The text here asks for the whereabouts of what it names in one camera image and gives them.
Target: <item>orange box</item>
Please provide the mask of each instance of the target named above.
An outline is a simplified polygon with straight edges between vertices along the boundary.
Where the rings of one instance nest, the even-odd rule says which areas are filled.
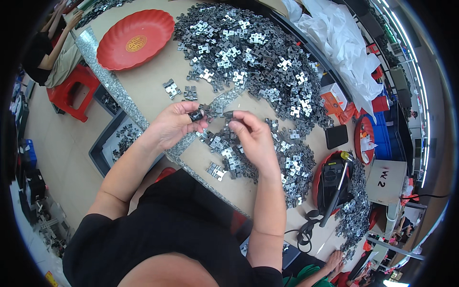
[[[337,83],[320,88],[320,96],[325,99],[324,106],[327,115],[341,113],[346,109],[347,99]]]

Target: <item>workbench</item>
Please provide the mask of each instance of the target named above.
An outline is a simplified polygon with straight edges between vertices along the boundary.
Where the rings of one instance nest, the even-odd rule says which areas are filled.
[[[198,102],[200,103],[210,104],[212,101],[219,101],[226,106],[225,111],[235,109],[249,110],[263,121],[265,118],[274,119],[275,112],[264,99],[257,101],[250,97],[247,91],[243,91],[238,87],[225,87],[223,93],[216,94],[213,93],[212,86],[205,81],[187,81],[186,76],[188,71],[191,70],[189,60],[183,58],[183,52],[177,51],[178,42],[173,41],[172,38],[157,56],[138,68],[111,72],[103,69],[97,63],[96,51],[98,43],[108,29],[122,18],[145,9],[160,9],[168,12],[176,19],[181,13],[186,14],[187,8],[195,3],[196,0],[136,0],[103,12],[89,24],[73,31],[73,34],[85,61],[99,78],[102,85],[143,130],[165,107],[173,102],[183,100],[182,95],[176,95],[173,100],[170,100],[164,90],[162,84],[171,78],[182,91],[185,90],[186,85],[195,85]],[[66,15],[65,19],[68,20],[71,16],[72,12]],[[335,116],[332,116],[332,118],[335,124],[339,124]],[[223,126],[224,119],[216,118],[209,125],[209,130],[218,132]],[[279,120],[279,129],[282,127],[294,128],[294,124],[290,120]],[[354,129],[354,124],[349,121],[347,123],[349,142],[333,150],[328,150],[324,130],[316,125],[305,140],[305,143],[314,152],[315,162],[320,163],[327,155],[336,150],[353,150]],[[223,177],[222,181],[218,181],[208,174],[206,170],[211,162],[221,164],[222,157],[216,153],[211,154],[210,147],[202,144],[195,133],[187,134],[177,145],[164,153],[168,159],[177,163],[198,182],[234,209],[248,217],[253,216],[255,195],[257,193],[256,185],[248,178],[231,180],[227,175]],[[302,205],[287,210],[286,230],[300,228],[305,223],[304,214],[312,209],[316,208],[313,206],[311,195],[308,195]],[[331,216],[324,228],[320,228],[318,225],[314,228],[313,249],[309,253],[310,255],[326,261],[333,251],[339,249],[345,239],[335,236],[335,227],[338,223],[339,221],[335,221],[334,216]],[[296,246],[296,233],[287,234],[285,240]],[[345,270],[351,270],[358,262],[362,253],[360,251],[362,251],[363,243],[364,240],[359,243],[354,260],[348,262]]]

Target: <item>beige pants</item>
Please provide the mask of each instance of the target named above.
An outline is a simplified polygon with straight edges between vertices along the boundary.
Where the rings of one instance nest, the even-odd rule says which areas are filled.
[[[69,33],[59,56],[57,56],[54,67],[45,82],[45,86],[53,88],[62,84],[82,59],[83,57],[75,44],[75,40]]]

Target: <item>green shirt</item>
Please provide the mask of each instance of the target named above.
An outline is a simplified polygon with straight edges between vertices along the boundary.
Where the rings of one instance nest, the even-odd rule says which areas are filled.
[[[308,265],[308,266],[304,267],[298,273],[298,276],[296,278],[292,277],[292,279],[290,279],[290,282],[288,283],[288,285],[286,287],[294,287],[294,286],[298,285],[305,278],[308,278],[309,276],[311,276],[312,274],[316,273],[319,270],[320,270],[320,267],[318,267],[316,265]],[[287,283],[287,281],[288,281],[288,277],[284,278],[284,281],[283,281],[284,285]],[[313,285],[313,287],[333,287],[333,284],[328,282],[327,281],[327,276],[325,276],[324,278],[322,278],[319,281],[317,281]]]

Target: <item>red plate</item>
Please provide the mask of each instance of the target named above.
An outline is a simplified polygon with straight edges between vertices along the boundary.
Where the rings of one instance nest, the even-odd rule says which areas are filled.
[[[151,60],[174,31],[174,18],[163,10],[143,10],[111,27],[97,48],[97,62],[108,70],[127,70]]]

